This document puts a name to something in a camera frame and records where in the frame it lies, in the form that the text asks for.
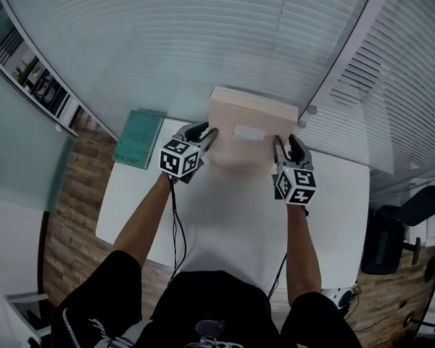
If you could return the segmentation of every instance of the person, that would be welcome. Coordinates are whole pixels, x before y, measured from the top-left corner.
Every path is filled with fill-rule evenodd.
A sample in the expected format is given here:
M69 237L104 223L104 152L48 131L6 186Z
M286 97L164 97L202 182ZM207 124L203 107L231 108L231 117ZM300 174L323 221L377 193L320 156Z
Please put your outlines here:
M180 272L150 321L141 316L144 266L171 192L161 173L113 251L56 309L53 347L360 347L336 305L320 293L320 269L302 207L287 205L289 315L279 334L270 302L224 271Z

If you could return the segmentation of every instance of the glass door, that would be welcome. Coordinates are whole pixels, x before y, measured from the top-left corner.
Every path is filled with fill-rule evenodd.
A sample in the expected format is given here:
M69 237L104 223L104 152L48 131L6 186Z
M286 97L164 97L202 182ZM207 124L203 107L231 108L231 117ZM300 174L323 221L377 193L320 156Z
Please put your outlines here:
M74 144L0 71L0 200L55 211Z

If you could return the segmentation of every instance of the forearm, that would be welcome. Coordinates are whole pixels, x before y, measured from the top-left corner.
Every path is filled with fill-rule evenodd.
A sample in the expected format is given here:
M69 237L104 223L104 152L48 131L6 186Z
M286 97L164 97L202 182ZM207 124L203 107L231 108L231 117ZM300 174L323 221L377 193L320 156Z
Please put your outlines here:
M321 279L305 211L298 205L287 205L287 216L287 289L291 305L300 295L320 292Z
M114 250L123 250L134 257L141 267L152 247L162 213L169 198L170 184L162 173L149 193L137 206L114 243Z

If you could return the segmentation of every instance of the black shirt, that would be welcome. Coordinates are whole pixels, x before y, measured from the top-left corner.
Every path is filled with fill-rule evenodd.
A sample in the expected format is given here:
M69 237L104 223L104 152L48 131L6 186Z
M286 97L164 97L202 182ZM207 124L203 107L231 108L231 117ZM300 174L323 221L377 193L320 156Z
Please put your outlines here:
M111 253L57 308L52 344L183 348L214 341L197 331L198 323L210 320L223 327L216 347L360 347L335 304L319 293L294 301L279 334L262 290L224 271L179 273L159 299L151 321L142 321L141 268L120 251Z

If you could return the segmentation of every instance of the white table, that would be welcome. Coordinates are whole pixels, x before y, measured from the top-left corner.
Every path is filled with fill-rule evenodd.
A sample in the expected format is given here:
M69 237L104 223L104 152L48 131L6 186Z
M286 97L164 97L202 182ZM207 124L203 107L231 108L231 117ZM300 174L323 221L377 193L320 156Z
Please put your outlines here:
M115 163L105 192L96 235L113 243L160 174L158 149L185 123L165 120L148 170ZM310 233L323 288L352 286L363 252L369 200L369 169L312 152L318 190L308 207ZM233 175L205 165L187 186L175 186L186 233L186 270L227 270L267 290L286 252L286 208L274 199L272 178ZM148 259L173 266L171 200ZM178 252L183 246L178 235ZM279 281L286 285L285 270Z

